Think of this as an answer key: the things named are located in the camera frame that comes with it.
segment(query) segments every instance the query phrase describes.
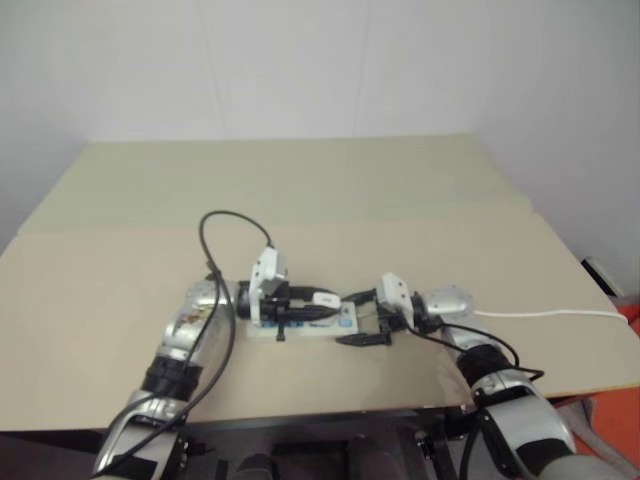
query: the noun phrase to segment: gray floor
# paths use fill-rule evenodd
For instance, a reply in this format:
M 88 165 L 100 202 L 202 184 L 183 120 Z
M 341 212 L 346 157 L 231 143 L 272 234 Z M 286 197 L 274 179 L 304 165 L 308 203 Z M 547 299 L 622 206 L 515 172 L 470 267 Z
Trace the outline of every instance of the gray floor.
M 376 439 L 399 465 L 404 468 L 403 455 L 396 436 L 396 427 L 402 420 L 368 419 L 320 424 L 220 429 L 199 425 L 192 429 L 199 440 L 215 446 L 216 452 L 190 461 L 185 478 L 189 480 L 213 480 L 215 465 L 223 458 L 230 462 L 233 472 L 243 458 L 254 453 L 269 453 L 276 443 L 299 441 L 347 440 L 361 434 Z M 463 441 L 451 442 L 450 448 L 457 465 L 462 453 Z M 0 478 L 29 480 L 74 480 L 89 476 L 94 457 L 90 454 L 44 446 L 0 435 Z M 478 479 L 503 478 L 493 467 L 482 442 L 474 448 L 471 476 Z M 311 480 L 322 477 L 308 476 Z

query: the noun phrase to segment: white wall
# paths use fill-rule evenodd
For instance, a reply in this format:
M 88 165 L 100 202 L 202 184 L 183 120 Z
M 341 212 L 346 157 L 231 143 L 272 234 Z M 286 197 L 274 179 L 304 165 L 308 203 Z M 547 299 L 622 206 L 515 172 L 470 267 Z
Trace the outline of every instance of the white wall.
M 577 255 L 638 290 L 639 11 L 633 0 L 2 2 L 0 248 L 92 139 L 476 131 Z

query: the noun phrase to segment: white cable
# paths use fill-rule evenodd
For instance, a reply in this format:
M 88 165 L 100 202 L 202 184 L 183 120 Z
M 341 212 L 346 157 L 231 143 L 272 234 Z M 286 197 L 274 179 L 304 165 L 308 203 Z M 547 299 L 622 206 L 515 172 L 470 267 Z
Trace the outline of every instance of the white cable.
M 625 325 L 628 324 L 627 317 L 621 313 L 605 312 L 603 310 L 547 310 L 545 312 L 522 312 L 522 313 L 497 313 L 497 312 L 483 312 L 482 310 L 476 310 L 476 315 L 480 317 L 495 317 L 495 318 L 529 318 L 529 317 L 549 317 L 551 315 L 597 315 L 601 317 L 613 317 L 624 321 Z

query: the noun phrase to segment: table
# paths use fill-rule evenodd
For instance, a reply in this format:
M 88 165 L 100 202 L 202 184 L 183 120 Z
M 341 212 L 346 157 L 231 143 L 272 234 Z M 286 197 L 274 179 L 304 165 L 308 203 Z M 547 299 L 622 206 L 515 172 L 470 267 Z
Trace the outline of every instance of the table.
M 0 257 L 0 430 L 105 426 L 138 388 L 164 325 L 206 273 L 207 210 L 269 229 L 290 279 L 339 293 L 393 271 L 412 289 L 468 289 L 491 311 L 613 307 L 472 137 L 94 144 Z M 227 278 L 247 278 L 263 239 L 233 219 L 208 235 Z M 623 322 L 487 319 L 542 368 L 548 396 L 640 383 Z M 469 403 L 441 347 L 248 340 L 191 421 Z

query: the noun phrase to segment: white power strip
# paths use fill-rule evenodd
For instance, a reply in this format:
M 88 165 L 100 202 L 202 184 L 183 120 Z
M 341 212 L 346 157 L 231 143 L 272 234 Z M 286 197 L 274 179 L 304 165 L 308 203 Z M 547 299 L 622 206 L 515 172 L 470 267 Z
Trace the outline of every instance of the white power strip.
M 251 322 L 247 322 L 247 337 L 251 339 L 276 338 L 278 326 L 273 322 L 265 322 L 262 326 L 256 327 Z M 343 302 L 340 305 L 340 313 L 316 320 L 315 322 L 289 322 L 284 330 L 287 338 L 327 338 L 341 337 L 358 333 L 358 318 L 356 317 L 356 306 L 353 302 Z

